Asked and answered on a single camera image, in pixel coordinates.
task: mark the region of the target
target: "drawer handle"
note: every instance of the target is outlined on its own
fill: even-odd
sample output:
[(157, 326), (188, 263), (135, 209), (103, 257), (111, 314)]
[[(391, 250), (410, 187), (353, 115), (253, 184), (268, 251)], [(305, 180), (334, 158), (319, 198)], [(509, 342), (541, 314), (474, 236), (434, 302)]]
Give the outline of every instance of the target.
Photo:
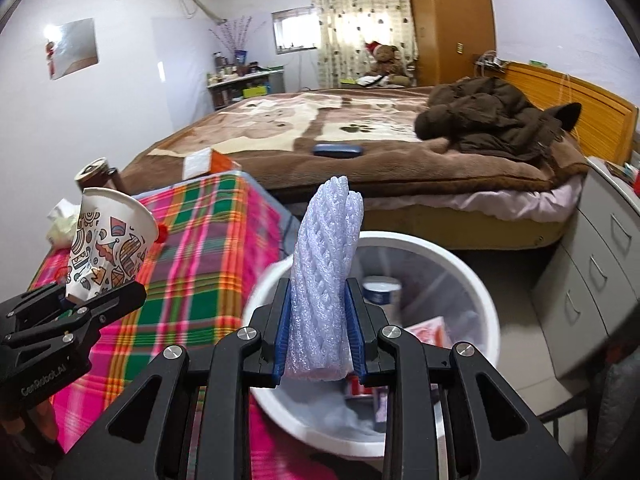
[(580, 317), (580, 314), (582, 313), (575, 307), (574, 300), (571, 299), (571, 295), (569, 294), (570, 292), (571, 292), (570, 290), (566, 292), (566, 298), (569, 300), (569, 303), (571, 303), (571, 308), (578, 315), (578, 317)]
[(593, 256), (592, 256), (591, 258), (589, 258), (589, 261), (590, 261), (593, 265), (595, 265), (595, 266), (596, 266), (596, 269), (598, 269), (598, 272), (600, 273), (600, 275), (604, 278), (604, 281), (606, 282), (606, 281), (609, 279), (609, 277), (608, 277), (604, 272), (602, 272), (602, 269), (601, 269), (601, 268), (600, 268), (600, 266), (596, 263), (596, 260), (593, 258)]
[(626, 229), (622, 227), (622, 224), (620, 223), (620, 220), (618, 220), (618, 219), (616, 218), (616, 216), (615, 216), (613, 213), (611, 213), (611, 219), (616, 223), (616, 225), (617, 225), (617, 226), (620, 228), (620, 230), (625, 234), (625, 236), (626, 236), (627, 238), (629, 238), (629, 240), (631, 240), (631, 238), (633, 238), (633, 237), (632, 237), (632, 235), (630, 235), (629, 233), (627, 233), (627, 232), (626, 232)]

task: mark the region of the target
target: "teddy bear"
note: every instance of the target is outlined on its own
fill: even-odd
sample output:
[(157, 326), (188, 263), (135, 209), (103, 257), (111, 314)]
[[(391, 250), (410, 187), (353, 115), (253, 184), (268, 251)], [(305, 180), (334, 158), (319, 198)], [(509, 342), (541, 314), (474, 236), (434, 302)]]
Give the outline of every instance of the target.
[(365, 75), (388, 75), (388, 84), (411, 86), (400, 61), (398, 48), (395, 45), (383, 45), (377, 41), (366, 43), (367, 50), (375, 59)]

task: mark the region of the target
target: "yellow box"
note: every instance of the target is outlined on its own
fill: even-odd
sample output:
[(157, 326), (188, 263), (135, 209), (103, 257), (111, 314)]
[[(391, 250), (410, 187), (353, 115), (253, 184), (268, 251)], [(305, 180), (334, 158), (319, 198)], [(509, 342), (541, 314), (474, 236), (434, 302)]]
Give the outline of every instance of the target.
[(242, 90), (242, 96), (245, 99), (249, 97), (258, 97), (258, 95), (267, 95), (267, 87), (266, 86), (254, 86), (253, 88), (245, 88)]

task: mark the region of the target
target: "santa hat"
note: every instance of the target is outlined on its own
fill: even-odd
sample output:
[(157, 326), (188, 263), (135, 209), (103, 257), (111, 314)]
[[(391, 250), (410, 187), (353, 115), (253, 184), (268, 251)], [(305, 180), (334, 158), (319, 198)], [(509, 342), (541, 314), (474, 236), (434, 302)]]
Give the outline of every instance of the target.
[(378, 43), (377, 41), (372, 41), (371, 43), (365, 43), (364, 44), (367, 47), (367, 50), (369, 51), (369, 53), (372, 56), (376, 56), (376, 50), (378, 49), (379, 46), (382, 46), (381, 43)]

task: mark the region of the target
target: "patterned curtain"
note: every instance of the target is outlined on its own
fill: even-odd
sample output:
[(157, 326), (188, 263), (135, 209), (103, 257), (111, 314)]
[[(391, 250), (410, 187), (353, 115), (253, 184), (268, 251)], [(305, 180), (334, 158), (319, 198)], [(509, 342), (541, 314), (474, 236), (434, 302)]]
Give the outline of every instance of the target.
[(321, 46), (318, 77), (322, 88), (342, 78), (358, 78), (373, 61), (365, 43), (398, 47), (403, 65), (417, 59), (410, 0), (312, 0), (318, 13)]

